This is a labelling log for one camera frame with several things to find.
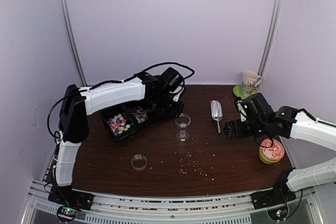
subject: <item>green coaster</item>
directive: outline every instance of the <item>green coaster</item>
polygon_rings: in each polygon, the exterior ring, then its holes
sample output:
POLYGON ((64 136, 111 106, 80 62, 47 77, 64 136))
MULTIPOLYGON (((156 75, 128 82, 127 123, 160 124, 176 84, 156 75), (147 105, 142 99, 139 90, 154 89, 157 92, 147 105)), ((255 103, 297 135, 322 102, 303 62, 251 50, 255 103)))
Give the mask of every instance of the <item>green coaster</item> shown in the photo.
POLYGON ((233 94, 235 94, 236 97, 242 98, 243 100, 247 98, 240 93, 240 85, 237 85, 233 88, 233 94))

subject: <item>white mug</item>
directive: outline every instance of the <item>white mug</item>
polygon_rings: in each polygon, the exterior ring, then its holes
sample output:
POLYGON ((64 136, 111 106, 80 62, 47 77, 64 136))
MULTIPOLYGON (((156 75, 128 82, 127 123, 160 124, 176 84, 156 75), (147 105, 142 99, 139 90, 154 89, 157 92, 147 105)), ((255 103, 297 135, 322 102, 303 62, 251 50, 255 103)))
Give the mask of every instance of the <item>white mug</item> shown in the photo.
POLYGON ((243 81, 240 86, 240 93, 245 97, 249 97, 253 90, 261 84, 262 77, 253 71, 245 71, 243 73, 243 81))

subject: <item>scoop handle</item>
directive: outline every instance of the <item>scoop handle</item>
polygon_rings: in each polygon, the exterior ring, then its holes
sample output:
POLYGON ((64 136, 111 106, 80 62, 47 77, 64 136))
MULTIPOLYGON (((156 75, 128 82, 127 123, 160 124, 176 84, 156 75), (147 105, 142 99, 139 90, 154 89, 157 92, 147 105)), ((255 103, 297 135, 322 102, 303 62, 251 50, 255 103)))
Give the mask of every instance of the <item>scoop handle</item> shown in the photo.
POLYGON ((221 132, 221 127, 219 125, 219 121, 217 121, 217 126, 218 126, 218 133, 220 133, 221 132))

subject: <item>wooden table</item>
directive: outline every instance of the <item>wooden table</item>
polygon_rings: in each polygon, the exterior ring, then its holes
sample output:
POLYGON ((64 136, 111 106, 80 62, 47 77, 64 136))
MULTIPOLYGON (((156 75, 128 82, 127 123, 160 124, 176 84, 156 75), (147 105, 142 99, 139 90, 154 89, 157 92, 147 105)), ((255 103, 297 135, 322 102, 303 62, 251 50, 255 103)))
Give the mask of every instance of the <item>wooden table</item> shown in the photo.
POLYGON ((191 116, 190 139, 176 139, 174 120, 159 121, 116 143, 98 113, 89 116, 90 135, 74 168, 75 189, 130 196, 204 196, 270 188, 281 171, 291 169, 287 155, 274 165, 262 163, 259 146, 248 138, 228 141, 217 133, 210 100, 223 108, 221 127, 239 118, 233 86, 187 86, 184 112, 191 116), (143 171, 130 161, 148 160, 143 171))

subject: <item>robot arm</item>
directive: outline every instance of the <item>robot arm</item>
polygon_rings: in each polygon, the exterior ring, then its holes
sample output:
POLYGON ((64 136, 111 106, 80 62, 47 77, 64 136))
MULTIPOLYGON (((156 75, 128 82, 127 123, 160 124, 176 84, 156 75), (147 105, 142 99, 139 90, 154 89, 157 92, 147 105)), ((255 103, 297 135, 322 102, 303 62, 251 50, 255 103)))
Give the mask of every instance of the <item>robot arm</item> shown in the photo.
MULTIPOLYGON (((305 109, 283 106, 274 112, 261 93, 236 102, 236 106, 241 118, 225 124, 224 132, 229 140, 261 135, 272 139, 279 135, 309 141, 336 151, 336 125, 314 118, 305 109)), ((283 198, 283 194, 288 192, 335 181, 336 158, 333 158, 315 166, 284 172, 276 181, 274 189, 280 188, 280 197, 283 198)))
POLYGON ((121 103, 143 100, 160 117, 176 117, 184 107, 179 101, 184 92, 184 78, 173 68, 168 68, 160 76, 141 72, 129 81, 107 83, 96 88, 78 89, 76 85, 70 85, 59 115, 59 137, 54 153, 56 165, 49 200, 63 203, 82 196, 72 191, 72 171, 78 149, 89 135, 88 115, 121 103))

